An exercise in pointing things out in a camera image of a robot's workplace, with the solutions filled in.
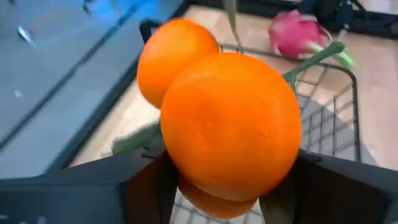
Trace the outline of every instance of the green stem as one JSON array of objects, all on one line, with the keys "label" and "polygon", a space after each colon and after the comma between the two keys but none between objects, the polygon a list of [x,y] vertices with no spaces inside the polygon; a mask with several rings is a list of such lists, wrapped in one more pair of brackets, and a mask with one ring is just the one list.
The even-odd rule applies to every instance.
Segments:
[{"label": "green stem", "polygon": [[283,77],[289,83],[293,90],[295,90],[295,82],[297,75],[306,69],[309,69],[312,65],[321,62],[323,59],[330,57],[334,54],[338,54],[344,50],[344,44],[339,41],[333,41],[327,48],[323,49],[321,52],[315,54],[314,56],[306,59],[300,63],[297,67],[293,68],[291,71],[285,73]]}]

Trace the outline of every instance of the green leaf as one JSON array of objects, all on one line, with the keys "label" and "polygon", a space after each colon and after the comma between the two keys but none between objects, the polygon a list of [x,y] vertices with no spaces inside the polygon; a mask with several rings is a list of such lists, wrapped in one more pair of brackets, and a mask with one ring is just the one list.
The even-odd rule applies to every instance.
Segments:
[{"label": "green leaf", "polygon": [[345,45],[342,42],[333,41],[327,48],[321,50],[319,53],[315,54],[314,56],[306,59],[305,61],[297,65],[295,68],[293,68],[291,71],[285,73],[283,77],[296,93],[295,82],[297,80],[297,75],[300,72],[305,71],[306,69],[310,68],[312,65],[321,62],[323,59],[327,57],[342,52],[344,48]]},{"label": "green leaf", "polygon": [[[323,47],[316,44],[311,43],[308,45],[308,48],[314,52],[319,53],[323,50]],[[354,67],[354,60],[345,52],[341,52],[339,54],[332,55],[332,57],[345,69],[351,70]]]},{"label": "green leaf", "polygon": [[159,120],[134,131],[130,136],[113,142],[113,154],[130,152],[151,144],[163,142]]},{"label": "green leaf", "polygon": [[243,52],[243,47],[241,45],[241,41],[238,36],[238,32],[236,32],[236,13],[238,11],[238,0],[223,0],[224,9],[227,12],[229,26],[231,26],[232,33],[236,42],[238,43],[238,50]]}]

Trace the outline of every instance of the black plastic edge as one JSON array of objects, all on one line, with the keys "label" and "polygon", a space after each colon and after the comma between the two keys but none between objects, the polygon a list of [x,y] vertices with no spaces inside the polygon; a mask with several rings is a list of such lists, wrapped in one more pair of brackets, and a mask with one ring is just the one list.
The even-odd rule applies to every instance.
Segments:
[{"label": "black plastic edge", "polygon": [[[221,2],[221,0],[199,0],[199,2],[195,1],[195,4],[222,9],[221,4],[216,4],[214,1]],[[244,14],[272,18],[279,12],[297,9],[298,5],[299,4],[297,2],[281,0],[240,0],[238,11]],[[354,10],[353,23],[349,31],[356,34],[371,35],[394,40],[398,39],[398,33],[393,32],[385,26],[370,26],[367,21],[364,21],[366,19],[372,19],[372,21],[383,21],[386,19],[398,22],[398,15]],[[330,32],[339,32],[341,29],[341,26],[334,20],[320,21],[320,24]]]}]

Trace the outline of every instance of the black handle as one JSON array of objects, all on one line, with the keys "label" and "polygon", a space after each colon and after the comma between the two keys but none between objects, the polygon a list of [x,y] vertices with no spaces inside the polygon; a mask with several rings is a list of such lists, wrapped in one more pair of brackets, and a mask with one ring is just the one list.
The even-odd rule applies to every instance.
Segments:
[{"label": "black handle", "polygon": [[144,44],[146,44],[152,35],[152,29],[162,25],[161,22],[146,19],[139,24],[139,32],[141,33]]}]

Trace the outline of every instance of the orange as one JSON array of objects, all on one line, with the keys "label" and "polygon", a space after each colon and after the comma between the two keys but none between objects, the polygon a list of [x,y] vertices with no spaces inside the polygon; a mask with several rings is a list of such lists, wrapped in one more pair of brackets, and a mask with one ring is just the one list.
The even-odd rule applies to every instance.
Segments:
[{"label": "orange", "polygon": [[178,187],[188,201],[196,208],[209,215],[211,218],[232,219],[239,217],[253,207],[257,198],[244,202],[233,202],[211,196],[195,187],[181,175],[178,180]]},{"label": "orange", "polygon": [[184,177],[234,201],[272,190],[292,167],[301,140],[289,84],[264,62],[237,53],[210,55],[177,76],[160,124]]},{"label": "orange", "polygon": [[204,27],[174,19],[150,37],[139,58],[137,81],[144,98],[156,108],[174,77],[187,65],[218,52],[215,38]]}]

